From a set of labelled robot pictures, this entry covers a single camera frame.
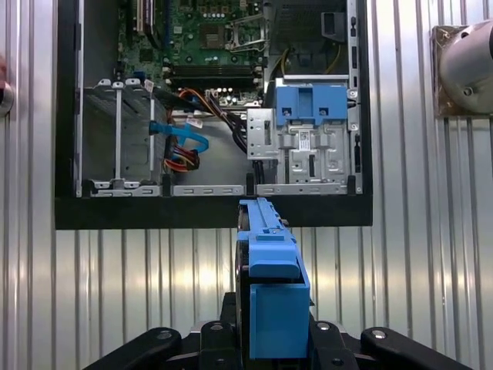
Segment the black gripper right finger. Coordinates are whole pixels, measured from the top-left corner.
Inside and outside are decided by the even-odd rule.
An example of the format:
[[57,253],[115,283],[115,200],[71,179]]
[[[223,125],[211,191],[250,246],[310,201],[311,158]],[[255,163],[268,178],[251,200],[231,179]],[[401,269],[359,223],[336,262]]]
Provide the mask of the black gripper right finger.
[[394,330],[367,328],[355,338],[328,321],[310,320],[311,369],[467,369]]

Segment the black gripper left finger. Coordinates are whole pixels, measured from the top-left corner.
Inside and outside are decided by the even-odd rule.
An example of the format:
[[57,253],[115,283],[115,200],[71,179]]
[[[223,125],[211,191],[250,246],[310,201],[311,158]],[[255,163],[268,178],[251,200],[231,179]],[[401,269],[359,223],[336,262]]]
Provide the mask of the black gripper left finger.
[[241,369],[235,320],[236,296],[229,292],[218,320],[198,325],[185,337],[172,328],[152,328],[87,369]]

